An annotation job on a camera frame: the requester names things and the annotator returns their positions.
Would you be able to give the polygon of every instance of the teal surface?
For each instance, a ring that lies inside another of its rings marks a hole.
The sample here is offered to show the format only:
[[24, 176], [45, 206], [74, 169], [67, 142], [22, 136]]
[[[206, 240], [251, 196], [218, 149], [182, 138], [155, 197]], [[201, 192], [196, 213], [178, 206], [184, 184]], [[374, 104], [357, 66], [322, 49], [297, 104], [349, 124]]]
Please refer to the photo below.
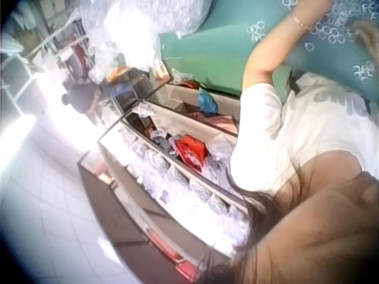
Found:
[[[242, 81], [242, 63], [256, 45], [246, 31], [247, 27], [264, 21], [265, 28], [261, 32], [268, 33], [287, 13], [288, 8], [280, 0], [214, 0], [208, 18], [196, 33], [182, 39], [178, 39], [175, 34], [161, 35], [162, 58], [169, 68], [182, 66], [186, 70], [179, 71], [193, 71], [195, 77], [199, 72], [203, 73], [200, 77], [204, 76], [202, 69], [206, 67], [201, 62], [206, 64], [207, 60], [202, 60], [207, 57], [213, 58], [213, 61], [219, 59], [223, 68], [217, 70], [218, 81], [212, 84], [226, 89], [233, 85], [232, 93], [236, 93], [236, 82]], [[338, 30], [345, 35], [345, 43], [330, 44], [327, 40], [308, 34], [296, 45], [285, 65], [322, 75], [377, 101], [379, 89], [376, 78], [360, 81], [354, 78], [352, 71], [353, 65], [366, 62], [370, 59], [369, 55], [357, 43], [349, 41], [343, 28]], [[315, 50], [307, 51], [305, 42], [313, 43]], [[233, 82], [222, 86], [221, 80], [228, 76], [232, 76]]]

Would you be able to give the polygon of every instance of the plastic bag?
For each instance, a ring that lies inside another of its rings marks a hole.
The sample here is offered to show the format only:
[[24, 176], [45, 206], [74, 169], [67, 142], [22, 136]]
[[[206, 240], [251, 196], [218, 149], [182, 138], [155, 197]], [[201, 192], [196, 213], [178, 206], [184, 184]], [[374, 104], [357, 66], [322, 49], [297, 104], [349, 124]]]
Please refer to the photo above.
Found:
[[172, 77], [174, 79], [174, 84], [179, 85], [182, 82], [190, 81], [194, 79], [194, 75], [189, 73], [182, 73], [177, 71], [175, 68], [171, 68]]
[[219, 175], [219, 171], [219, 164], [216, 161], [214, 161], [211, 157], [206, 157], [203, 169], [201, 171], [201, 175], [217, 185], [217, 176]]
[[159, 172], [149, 160], [145, 160], [143, 168], [143, 185], [154, 199], [159, 199], [162, 192], [165, 190], [164, 174]]
[[165, 160], [165, 158], [163, 158], [160, 153], [157, 153], [154, 150], [147, 150], [144, 156], [144, 160], [160, 173], [168, 170], [169, 163]]
[[206, 90], [199, 88], [197, 101], [202, 112], [205, 112], [207, 114], [219, 113], [219, 107], [217, 106], [212, 96]]
[[227, 214], [227, 207], [225, 202], [221, 200], [216, 194], [212, 194], [210, 199], [207, 201], [209, 207], [219, 215]]
[[170, 166], [164, 177], [164, 187], [168, 193], [166, 203], [182, 202], [188, 192], [188, 179], [175, 167]]
[[235, 221], [246, 221], [246, 215], [242, 211], [238, 210], [234, 205], [229, 207], [227, 216]]
[[147, 147], [144, 144], [144, 142], [140, 140], [136, 140], [135, 143], [133, 143], [132, 151], [136, 153], [139, 157], [144, 158], [145, 153], [147, 151]]
[[140, 118], [146, 118], [154, 115], [154, 110], [152, 107], [145, 102], [140, 102], [131, 111], [135, 114], [138, 114]]
[[196, 193], [202, 202], [207, 202], [212, 195], [212, 192], [210, 192], [205, 186], [199, 184], [193, 179], [189, 181], [189, 188]]
[[118, 132], [121, 133], [123, 142], [128, 146], [132, 146], [137, 140], [137, 136], [135, 136], [134, 133], [124, 127], [121, 128]]
[[89, 53], [95, 56], [95, 66], [89, 71], [89, 76], [100, 84], [110, 71], [118, 67], [116, 57], [119, 52], [113, 43], [102, 43], [96, 48], [90, 47]]
[[223, 161], [215, 161], [212, 156], [208, 156], [205, 159], [201, 175], [219, 187], [242, 199], [242, 196], [230, 185], [227, 178], [227, 173], [228, 166]]
[[113, 41], [126, 65], [147, 70], [159, 68], [158, 34], [193, 33], [205, 20], [210, 5], [211, 0], [81, 0], [80, 9], [91, 46]]
[[219, 134], [213, 137], [206, 142], [205, 145], [216, 161], [230, 160], [233, 150], [236, 147], [236, 144], [229, 141], [225, 134]]

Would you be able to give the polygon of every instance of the red package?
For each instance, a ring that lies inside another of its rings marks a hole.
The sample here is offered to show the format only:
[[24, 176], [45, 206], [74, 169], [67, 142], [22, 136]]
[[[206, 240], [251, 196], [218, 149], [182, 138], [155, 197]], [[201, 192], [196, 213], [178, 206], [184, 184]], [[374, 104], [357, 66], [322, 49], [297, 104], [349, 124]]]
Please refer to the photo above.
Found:
[[175, 140], [174, 143], [184, 163], [201, 173], [207, 155], [205, 143], [190, 135], [184, 135], [181, 139]]

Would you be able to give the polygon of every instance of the white plastic bag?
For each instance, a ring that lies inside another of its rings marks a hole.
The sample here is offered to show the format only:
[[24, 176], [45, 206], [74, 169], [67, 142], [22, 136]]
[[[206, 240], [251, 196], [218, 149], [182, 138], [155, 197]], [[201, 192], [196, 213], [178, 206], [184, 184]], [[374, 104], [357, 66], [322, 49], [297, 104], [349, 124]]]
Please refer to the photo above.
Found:
[[146, 118], [154, 115], [154, 110], [152, 107], [145, 102], [140, 102], [131, 111], [138, 114], [140, 118]]
[[113, 41], [126, 64], [159, 68], [159, 34], [186, 35], [205, 20], [211, 0], [81, 0], [84, 29], [90, 45]]
[[189, 188], [195, 192], [202, 202], [207, 202], [212, 195], [212, 192], [210, 192], [205, 186], [199, 184], [193, 179], [189, 181]]
[[229, 161], [233, 150], [236, 147], [235, 143], [229, 141], [225, 134], [219, 134], [213, 137], [205, 144], [205, 146], [216, 161], [223, 159]]

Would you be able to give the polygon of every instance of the woman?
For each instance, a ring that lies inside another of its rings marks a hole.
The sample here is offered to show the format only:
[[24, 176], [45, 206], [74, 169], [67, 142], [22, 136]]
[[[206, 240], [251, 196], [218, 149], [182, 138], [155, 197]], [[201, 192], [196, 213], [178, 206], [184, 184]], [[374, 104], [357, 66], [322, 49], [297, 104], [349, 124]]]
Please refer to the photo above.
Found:
[[235, 259], [208, 263], [196, 283], [370, 283], [359, 277], [378, 256], [378, 128], [359, 95], [326, 79], [301, 78], [284, 106], [272, 86], [332, 5], [299, 0], [247, 61], [230, 164], [250, 233]]

